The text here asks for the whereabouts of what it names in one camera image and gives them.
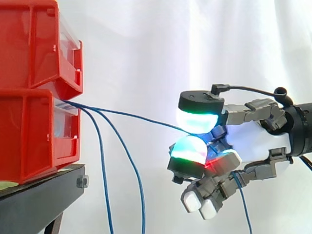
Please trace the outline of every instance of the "red plastic bin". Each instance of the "red plastic bin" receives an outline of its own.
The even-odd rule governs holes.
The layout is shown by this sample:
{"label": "red plastic bin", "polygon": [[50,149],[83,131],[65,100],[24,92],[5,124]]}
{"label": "red plastic bin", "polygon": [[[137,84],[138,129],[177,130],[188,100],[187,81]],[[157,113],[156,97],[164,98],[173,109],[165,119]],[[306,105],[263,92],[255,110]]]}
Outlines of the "red plastic bin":
{"label": "red plastic bin", "polygon": [[0,181],[23,184],[79,160],[80,111],[43,89],[0,89]]}
{"label": "red plastic bin", "polygon": [[62,100],[82,93],[82,42],[55,0],[0,0],[0,88],[44,88]]}

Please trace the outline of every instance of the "black shelf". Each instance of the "black shelf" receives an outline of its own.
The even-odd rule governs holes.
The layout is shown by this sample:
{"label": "black shelf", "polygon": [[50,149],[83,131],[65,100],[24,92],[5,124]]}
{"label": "black shelf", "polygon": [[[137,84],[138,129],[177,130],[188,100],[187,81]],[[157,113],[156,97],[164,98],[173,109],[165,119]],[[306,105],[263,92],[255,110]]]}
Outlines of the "black shelf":
{"label": "black shelf", "polygon": [[0,234],[37,234],[50,227],[84,192],[84,165],[73,164],[48,178],[0,191]]}

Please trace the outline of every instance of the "green light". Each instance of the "green light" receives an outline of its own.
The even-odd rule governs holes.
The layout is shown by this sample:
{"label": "green light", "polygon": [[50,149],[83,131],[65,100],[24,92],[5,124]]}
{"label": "green light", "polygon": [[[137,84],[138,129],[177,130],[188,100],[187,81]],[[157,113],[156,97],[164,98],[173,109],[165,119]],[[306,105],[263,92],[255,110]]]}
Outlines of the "green light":
{"label": "green light", "polygon": [[185,136],[176,142],[171,151],[171,157],[183,158],[204,165],[207,152],[207,145],[202,139],[195,136]]}
{"label": "green light", "polygon": [[177,110],[176,120],[180,128],[193,133],[208,133],[215,127],[218,122],[218,115],[213,114],[192,114]]}

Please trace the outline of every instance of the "white backdrop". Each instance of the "white backdrop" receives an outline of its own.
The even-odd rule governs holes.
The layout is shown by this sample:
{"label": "white backdrop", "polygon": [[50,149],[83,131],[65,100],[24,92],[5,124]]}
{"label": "white backdrop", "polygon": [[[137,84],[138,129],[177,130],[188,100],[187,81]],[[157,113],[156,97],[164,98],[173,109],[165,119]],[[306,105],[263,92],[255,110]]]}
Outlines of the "white backdrop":
{"label": "white backdrop", "polygon": [[[179,93],[213,83],[273,91],[284,86],[297,103],[311,102],[309,1],[297,0],[58,0],[84,42],[84,94],[76,101],[175,124]],[[227,103],[262,98],[244,91]],[[248,227],[239,193],[216,218],[188,214],[185,185],[171,182],[168,146],[183,134],[109,115],[141,173],[147,234],[243,234]],[[138,234],[140,200],[135,174],[109,126],[103,132],[116,234]],[[82,118],[81,160],[90,187],[66,210],[61,234],[109,233],[98,138]],[[279,178],[244,189],[255,234],[312,233],[312,174],[299,160]]]}

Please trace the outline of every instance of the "blue cable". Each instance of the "blue cable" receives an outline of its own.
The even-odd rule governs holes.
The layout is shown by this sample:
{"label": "blue cable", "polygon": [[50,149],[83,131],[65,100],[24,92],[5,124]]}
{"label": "blue cable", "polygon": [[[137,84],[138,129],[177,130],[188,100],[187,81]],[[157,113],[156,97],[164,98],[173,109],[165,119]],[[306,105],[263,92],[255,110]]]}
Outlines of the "blue cable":
{"label": "blue cable", "polygon": [[247,205],[246,205],[246,201],[245,201],[245,197],[244,197],[244,193],[243,193],[243,190],[242,190],[242,186],[235,174],[235,172],[231,172],[231,175],[233,176],[237,186],[238,186],[238,189],[240,191],[240,195],[242,197],[242,201],[243,201],[243,205],[244,205],[244,210],[245,210],[245,215],[246,215],[246,219],[247,219],[247,223],[248,223],[248,227],[249,227],[249,233],[250,234],[253,234],[253,230],[252,230],[252,225],[250,223],[250,220],[249,220],[249,215],[248,215],[248,210],[247,210]]}
{"label": "blue cable", "polygon": [[145,234],[145,227],[146,227],[146,212],[145,212],[145,199],[144,199],[144,190],[143,190],[143,184],[142,184],[142,180],[141,180],[141,177],[140,177],[140,174],[138,172],[138,169],[135,165],[135,163],[133,162],[133,159],[128,151],[128,148],[126,146],[126,144],[124,143],[121,135],[119,134],[118,130],[116,129],[116,127],[113,125],[113,123],[109,120],[109,118],[107,116],[105,116],[103,113],[101,113],[99,110],[97,110],[96,108],[93,108],[93,107],[89,107],[89,106],[85,106],[85,105],[81,105],[81,104],[78,104],[78,103],[74,103],[74,102],[69,102],[69,101],[66,101],[67,103],[73,105],[73,106],[76,106],[80,109],[83,109],[83,108],[86,108],[86,109],[89,109],[89,110],[92,110],[94,112],[97,112],[99,115],[101,115],[108,123],[109,125],[112,127],[112,129],[114,130],[114,132],[116,133],[117,137],[119,138],[124,150],[126,151],[126,154],[128,156],[128,159],[135,171],[135,174],[136,174],[136,177],[137,177],[137,181],[138,181],[138,185],[139,185],[139,190],[140,190],[140,195],[141,195],[141,211],[142,211],[142,234]]}
{"label": "blue cable", "polygon": [[[91,108],[89,106],[86,106],[86,105],[83,105],[83,104],[79,104],[79,103],[75,103],[75,102],[72,102],[72,101],[66,101],[67,103],[71,104],[71,105],[80,105],[81,107],[83,108]],[[166,127],[169,127],[169,128],[173,128],[173,129],[176,129],[176,130],[179,130],[179,131],[182,131],[182,132],[185,132],[187,134],[190,134],[189,132],[179,128],[179,127],[176,127],[176,126],[173,126],[171,124],[168,124],[168,123],[163,123],[163,122],[159,122],[159,121],[156,121],[156,120],[152,120],[152,119],[149,119],[149,118],[145,118],[145,117],[142,117],[142,116],[137,116],[137,115],[133,115],[133,114],[129,114],[129,113],[125,113],[125,112],[120,112],[120,111],[112,111],[112,110],[107,110],[107,109],[102,109],[102,108],[98,108],[98,107],[92,107],[98,111],[103,111],[103,112],[108,112],[108,113],[113,113],[113,114],[118,114],[118,115],[123,115],[123,116],[130,116],[130,117],[134,117],[134,118],[139,118],[141,120],[144,120],[144,121],[148,121],[148,122],[151,122],[151,123],[155,123],[155,124],[159,124],[159,125],[163,125],[163,126],[166,126]]]}
{"label": "blue cable", "polygon": [[111,213],[111,206],[109,202],[109,197],[108,197],[108,186],[107,186],[107,177],[106,177],[106,170],[105,170],[105,161],[104,161],[104,149],[103,149],[103,140],[102,140],[102,135],[99,130],[98,124],[96,120],[93,118],[93,116],[85,110],[83,107],[76,106],[79,109],[81,109],[84,113],[86,113],[90,119],[92,120],[96,130],[97,130],[97,135],[98,135],[98,140],[99,140],[99,145],[100,145],[100,153],[101,153],[101,161],[102,161],[102,174],[103,174],[103,182],[104,182],[104,193],[105,193],[105,201],[106,201],[106,209],[107,209],[107,216],[108,216],[108,223],[109,223],[109,229],[110,233],[114,234],[114,228],[113,228],[113,220],[112,220],[112,213]]}

